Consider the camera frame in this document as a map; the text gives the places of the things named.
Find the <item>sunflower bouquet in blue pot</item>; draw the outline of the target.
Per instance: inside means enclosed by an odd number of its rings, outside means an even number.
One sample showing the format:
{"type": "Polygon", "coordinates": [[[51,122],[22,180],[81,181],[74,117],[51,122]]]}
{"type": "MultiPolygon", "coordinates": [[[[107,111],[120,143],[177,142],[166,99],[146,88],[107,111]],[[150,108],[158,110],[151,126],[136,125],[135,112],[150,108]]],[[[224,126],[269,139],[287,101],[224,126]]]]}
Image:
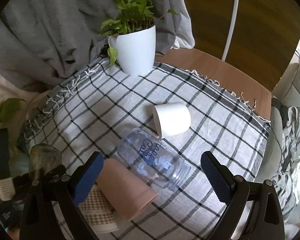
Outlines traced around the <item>sunflower bouquet in blue pot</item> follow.
{"type": "Polygon", "coordinates": [[[10,144],[7,123],[21,109],[22,99],[9,98],[0,102],[0,199],[12,200],[15,195],[13,178],[27,173],[28,157],[10,144]]]}

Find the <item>grey transparent glass cup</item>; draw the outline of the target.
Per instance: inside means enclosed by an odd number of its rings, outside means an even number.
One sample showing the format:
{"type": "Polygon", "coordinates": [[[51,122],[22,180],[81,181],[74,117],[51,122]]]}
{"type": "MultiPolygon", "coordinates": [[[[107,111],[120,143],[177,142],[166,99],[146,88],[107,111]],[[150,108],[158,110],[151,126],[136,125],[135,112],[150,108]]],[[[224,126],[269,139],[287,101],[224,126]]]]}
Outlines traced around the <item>grey transparent glass cup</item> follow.
{"type": "Polygon", "coordinates": [[[62,163],[62,153],[48,144],[38,144],[31,148],[29,177],[39,179],[62,163]]]}

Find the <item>pink plastic cup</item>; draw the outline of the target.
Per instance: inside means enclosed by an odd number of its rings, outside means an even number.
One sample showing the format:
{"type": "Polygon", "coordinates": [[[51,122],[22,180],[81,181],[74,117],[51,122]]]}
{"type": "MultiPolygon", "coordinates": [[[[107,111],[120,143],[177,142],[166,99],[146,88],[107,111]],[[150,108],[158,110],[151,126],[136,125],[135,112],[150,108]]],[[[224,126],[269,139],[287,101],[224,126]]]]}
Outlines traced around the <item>pink plastic cup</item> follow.
{"type": "Polygon", "coordinates": [[[158,193],[116,159],[106,159],[96,183],[108,202],[127,221],[151,204],[158,193]]]}

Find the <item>green plant in white pot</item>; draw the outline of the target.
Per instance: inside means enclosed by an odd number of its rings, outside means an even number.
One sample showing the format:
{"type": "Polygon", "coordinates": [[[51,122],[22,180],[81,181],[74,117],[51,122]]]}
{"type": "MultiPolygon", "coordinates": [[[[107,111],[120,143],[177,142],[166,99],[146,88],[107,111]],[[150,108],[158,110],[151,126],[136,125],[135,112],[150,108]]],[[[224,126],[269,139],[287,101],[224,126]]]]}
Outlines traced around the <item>green plant in white pot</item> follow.
{"type": "Polygon", "coordinates": [[[101,23],[101,35],[108,37],[107,54],[110,66],[117,64],[130,76],[142,76],[152,71],[156,48],[156,22],[167,14],[176,15],[171,8],[159,18],[154,16],[151,0],[113,0],[118,16],[101,23]]]}

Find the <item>grey curtain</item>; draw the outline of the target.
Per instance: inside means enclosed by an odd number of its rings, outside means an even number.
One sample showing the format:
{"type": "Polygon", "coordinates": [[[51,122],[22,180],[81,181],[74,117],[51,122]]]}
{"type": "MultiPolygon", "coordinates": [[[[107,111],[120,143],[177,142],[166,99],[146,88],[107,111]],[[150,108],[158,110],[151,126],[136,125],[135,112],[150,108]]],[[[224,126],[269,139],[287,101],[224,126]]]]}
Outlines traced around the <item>grey curtain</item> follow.
{"type": "MultiPolygon", "coordinates": [[[[184,0],[151,0],[158,55],[193,48],[184,0]]],[[[98,57],[115,18],[114,0],[0,0],[0,75],[19,89],[43,92],[98,57]]]]}

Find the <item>grey sofa with blanket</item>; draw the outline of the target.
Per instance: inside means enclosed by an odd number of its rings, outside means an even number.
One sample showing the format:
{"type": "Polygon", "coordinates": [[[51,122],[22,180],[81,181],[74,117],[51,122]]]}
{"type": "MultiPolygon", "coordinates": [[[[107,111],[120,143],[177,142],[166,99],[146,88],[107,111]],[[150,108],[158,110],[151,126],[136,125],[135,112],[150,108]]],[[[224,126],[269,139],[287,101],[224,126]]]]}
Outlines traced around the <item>grey sofa with blanket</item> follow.
{"type": "Polygon", "coordinates": [[[270,131],[256,182],[270,179],[284,222],[300,215],[300,62],[291,64],[272,92],[270,131]]]}

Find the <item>small white cup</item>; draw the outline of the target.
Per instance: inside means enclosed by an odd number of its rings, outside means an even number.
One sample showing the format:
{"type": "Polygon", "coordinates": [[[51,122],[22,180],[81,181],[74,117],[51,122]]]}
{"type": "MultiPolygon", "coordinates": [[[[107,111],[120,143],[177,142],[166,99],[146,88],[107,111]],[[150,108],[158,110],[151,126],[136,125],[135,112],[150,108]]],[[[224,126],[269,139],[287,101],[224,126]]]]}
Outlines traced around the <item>small white cup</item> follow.
{"type": "Polygon", "coordinates": [[[186,105],[179,102],[155,105],[153,119],[160,139],[179,135],[191,126],[191,115],[186,105]]]}

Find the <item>clear bottle with blue print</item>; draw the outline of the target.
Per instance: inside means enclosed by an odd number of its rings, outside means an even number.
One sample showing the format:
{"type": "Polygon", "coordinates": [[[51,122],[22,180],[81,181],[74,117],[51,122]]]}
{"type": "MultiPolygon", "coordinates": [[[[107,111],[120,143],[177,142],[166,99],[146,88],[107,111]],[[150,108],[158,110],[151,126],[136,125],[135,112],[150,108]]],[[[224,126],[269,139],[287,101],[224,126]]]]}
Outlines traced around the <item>clear bottle with blue print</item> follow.
{"type": "Polygon", "coordinates": [[[140,128],[132,129],[121,139],[117,153],[138,177],[173,192],[191,170],[182,156],[140,128]]]}

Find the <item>checkered grey white tablecloth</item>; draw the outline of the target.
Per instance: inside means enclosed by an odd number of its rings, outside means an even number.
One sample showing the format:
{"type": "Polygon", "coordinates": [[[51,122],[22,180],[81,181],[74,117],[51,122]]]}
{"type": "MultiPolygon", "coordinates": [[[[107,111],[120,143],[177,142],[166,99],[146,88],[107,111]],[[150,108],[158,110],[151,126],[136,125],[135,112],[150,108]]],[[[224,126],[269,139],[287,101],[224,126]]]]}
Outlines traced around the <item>checkered grey white tablecloth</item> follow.
{"type": "Polygon", "coordinates": [[[153,106],[174,102],[188,108],[189,129],[159,143],[135,135],[132,152],[143,171],[163,148],[172,150],[189,173],[176,191],[152,184],[154,202],[102,239],[205,239],[225,205],[201,169],[201,155],[210,151],[233,174],[253,181],[270,131],[268,120],[216,81],[163,63],[144,76],[129,76],[99,57],[48,94],[25,122],[19,143],[26,152],[40,143],[57,148],[72,174],[95,151],[118,158],[118,144],[134,128],[154,135],[153,106]]]}

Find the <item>checkered paper cup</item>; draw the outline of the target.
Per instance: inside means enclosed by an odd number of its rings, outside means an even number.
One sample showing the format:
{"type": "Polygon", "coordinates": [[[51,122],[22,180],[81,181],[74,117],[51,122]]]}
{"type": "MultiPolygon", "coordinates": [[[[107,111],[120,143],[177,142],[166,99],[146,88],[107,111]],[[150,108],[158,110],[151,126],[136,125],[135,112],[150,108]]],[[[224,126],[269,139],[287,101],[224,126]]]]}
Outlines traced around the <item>checkered paper cup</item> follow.
{"type": "Polygon", "coordinates": [[[96,184],[93,185],[86,200],[78,205],[85,221],[96,235],[117,231],[112,206],[96,184]]]}

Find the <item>white curved floor lamp pole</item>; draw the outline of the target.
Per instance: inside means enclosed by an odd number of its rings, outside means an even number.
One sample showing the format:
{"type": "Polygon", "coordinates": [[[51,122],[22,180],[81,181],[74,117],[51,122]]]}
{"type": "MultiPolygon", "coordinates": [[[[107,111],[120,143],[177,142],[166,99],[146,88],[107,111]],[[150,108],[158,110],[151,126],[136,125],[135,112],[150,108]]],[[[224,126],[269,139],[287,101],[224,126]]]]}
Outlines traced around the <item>white curved floor lamp pole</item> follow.
{"type": "Polygon", "coordinates": [[[231,20],[230,20],[230,25],[229,25],[229,31],[228,31],[228,35],[227,35],[227,39],[226,39],[226,43],[225,43],[225,47],[224,47],[223,55],[222,55],[223,62],[226,61],[226,57],[227,57],[229,49],[230,49],[230,44],[232,41],[232,36],[234,33],[235,24],[236,24],[238,6],[239,6],[239,0],[234,0],[233,7],[232,7],[231,20]]]}

